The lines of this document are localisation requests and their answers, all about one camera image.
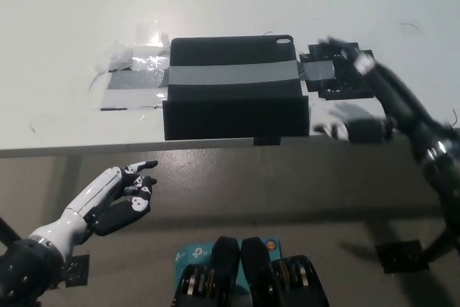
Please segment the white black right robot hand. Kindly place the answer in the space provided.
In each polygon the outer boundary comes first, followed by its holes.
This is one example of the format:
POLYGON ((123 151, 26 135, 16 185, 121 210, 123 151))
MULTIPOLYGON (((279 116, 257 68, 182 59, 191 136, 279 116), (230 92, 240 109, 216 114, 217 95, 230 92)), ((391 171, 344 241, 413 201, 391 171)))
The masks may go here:
POLYGON ((353 71, 370 87, 385 115, 409 139, 417 162, 459 163, 459 134, 437 122, 394 72, 348 42, 328 37, 320 40, 319 45, 341 53, 353 65, 353 71))

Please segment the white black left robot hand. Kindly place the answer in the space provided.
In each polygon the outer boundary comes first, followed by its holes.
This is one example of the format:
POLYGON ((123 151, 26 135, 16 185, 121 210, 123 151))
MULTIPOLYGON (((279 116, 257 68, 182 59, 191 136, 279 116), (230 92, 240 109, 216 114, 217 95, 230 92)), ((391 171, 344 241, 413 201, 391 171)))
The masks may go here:
POLYGON ((92 234, 103 237, 140 220, 150 212, 152 187, 157 183, 141 172, 157 164, 150 160, 106 169, 64 208, 59 219, 35 229, 29 238, 68 261, 74 248, 92 234))

